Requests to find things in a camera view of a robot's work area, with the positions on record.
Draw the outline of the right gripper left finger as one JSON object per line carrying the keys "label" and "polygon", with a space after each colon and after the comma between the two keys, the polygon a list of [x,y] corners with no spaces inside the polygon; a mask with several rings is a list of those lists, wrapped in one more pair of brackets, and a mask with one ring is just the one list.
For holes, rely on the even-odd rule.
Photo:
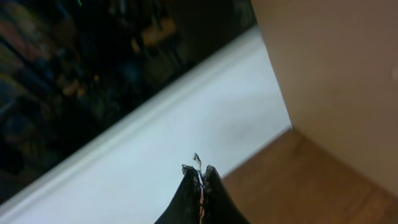
{"label": "right gripper left finger", "polygon": [[166,210],[155,224],[199,224],[201,188],[198,172],[182,165],[183,179]]}

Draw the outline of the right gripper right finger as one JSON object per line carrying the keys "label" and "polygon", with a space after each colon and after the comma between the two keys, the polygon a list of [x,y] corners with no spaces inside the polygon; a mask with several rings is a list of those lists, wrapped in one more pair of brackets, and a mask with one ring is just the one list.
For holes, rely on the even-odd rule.
{"label": "right gripper right finger", "polygon": [[230,197],[216,168],[211,165],[205,172],[204,223],[249,224]]}

